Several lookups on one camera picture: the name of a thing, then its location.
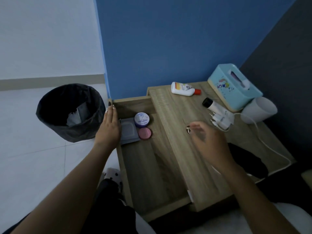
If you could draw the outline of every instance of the tissue box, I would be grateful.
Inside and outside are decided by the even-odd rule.
[[[250,100],[263,95],[234,64],[219,64],[208,83],[231,112],[243,109]]]

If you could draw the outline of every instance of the trash can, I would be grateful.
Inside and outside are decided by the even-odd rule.
[[[39,101],[36,115],[60,137],[74,143],[94,138],[104,113],[105,105],[98,91],[83,84],[68,84],[45,94]],[[80,115],[83,120],[68,125],[70,114]]]

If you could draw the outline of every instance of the drawer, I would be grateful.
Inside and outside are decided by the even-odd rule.
[[[145,112],[148,140],[117,146],[127,205],[151,221],[191,202],[177,159],[150,96],[113,100],[119,118]]]

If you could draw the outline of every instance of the hand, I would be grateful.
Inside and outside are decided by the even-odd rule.
[[[191,136],[201,155],[219,172],[236,165],[225,135],[204,122],[190,123]]]
[[[113,151],[121,137],[121,124],[118,119],[117,110],[114,105],[107,108],[104,119],[96,133],[94,145],[109,148]]]

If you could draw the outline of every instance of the pink compact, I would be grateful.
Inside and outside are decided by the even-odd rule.
[[[149,139],[151,137],[151,135],[152,135],[152,132],[147,127],[143,127],[140,130],[138,130],[138,136],[141,139]]]

